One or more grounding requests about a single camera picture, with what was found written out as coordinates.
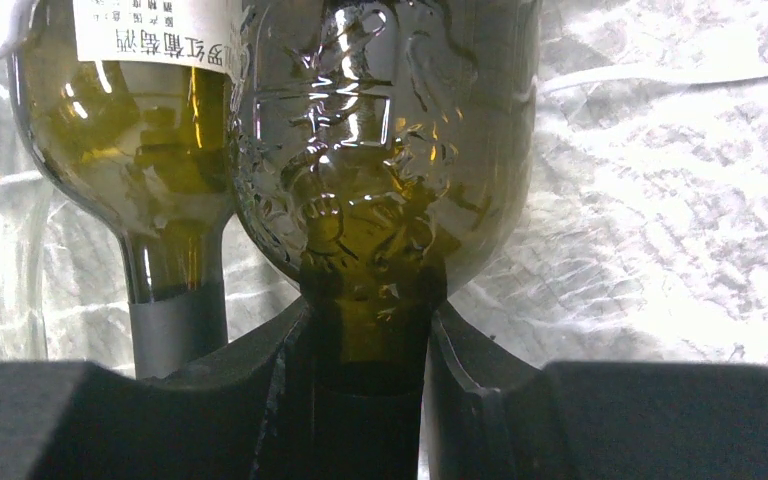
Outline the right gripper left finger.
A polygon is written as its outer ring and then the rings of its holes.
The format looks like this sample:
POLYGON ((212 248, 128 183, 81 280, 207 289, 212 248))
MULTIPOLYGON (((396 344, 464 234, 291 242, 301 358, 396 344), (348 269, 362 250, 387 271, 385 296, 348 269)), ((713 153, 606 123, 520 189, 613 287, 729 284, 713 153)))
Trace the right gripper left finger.
POLYGON ((295 301, 162 380, 91 362, 0 363, 0 479, 293 479, 310 427, 295 301))

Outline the dark green wine bottle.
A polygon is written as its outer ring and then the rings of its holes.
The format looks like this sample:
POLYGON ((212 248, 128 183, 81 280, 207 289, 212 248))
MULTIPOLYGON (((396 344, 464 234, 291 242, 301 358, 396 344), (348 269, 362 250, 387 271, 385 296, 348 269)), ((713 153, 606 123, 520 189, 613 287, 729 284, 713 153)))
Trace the dark green wine bottle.
POLYGON ((13 57, 39 169, 116 236, 135 372, 228 341, 222 235, 237 1, 42 1, 13 57))

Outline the wine bottle with cream label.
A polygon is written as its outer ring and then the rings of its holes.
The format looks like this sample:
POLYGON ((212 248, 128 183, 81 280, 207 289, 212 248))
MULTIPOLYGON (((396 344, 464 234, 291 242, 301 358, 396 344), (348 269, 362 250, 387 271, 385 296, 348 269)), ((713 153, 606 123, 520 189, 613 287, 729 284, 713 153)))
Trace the wine bottle with cream label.
POLYGON ((519 222, 537 1, 248 1, 239 218, 311 311, 296 479, 413 479, 433 314, 519 222))

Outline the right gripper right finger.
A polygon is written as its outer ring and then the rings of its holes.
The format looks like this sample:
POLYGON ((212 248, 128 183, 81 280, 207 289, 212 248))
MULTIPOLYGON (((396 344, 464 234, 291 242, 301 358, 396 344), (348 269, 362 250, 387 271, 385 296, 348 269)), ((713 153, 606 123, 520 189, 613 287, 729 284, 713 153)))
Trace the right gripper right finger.
POLYGON ((445 305, 424 403, 434 479, 768 479, 767 367, 535 368, 445 305))

